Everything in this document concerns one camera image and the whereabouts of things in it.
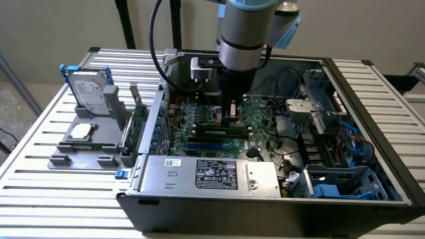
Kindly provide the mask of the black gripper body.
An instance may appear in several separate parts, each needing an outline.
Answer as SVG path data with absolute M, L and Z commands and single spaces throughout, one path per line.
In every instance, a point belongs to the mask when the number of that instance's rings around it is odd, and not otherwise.
M 251 90 L 256 75 L 256 68 L 248 71 L 236 71 L 231 68 L 219 68 L 217 87 L 223 96 L 237 100 Z

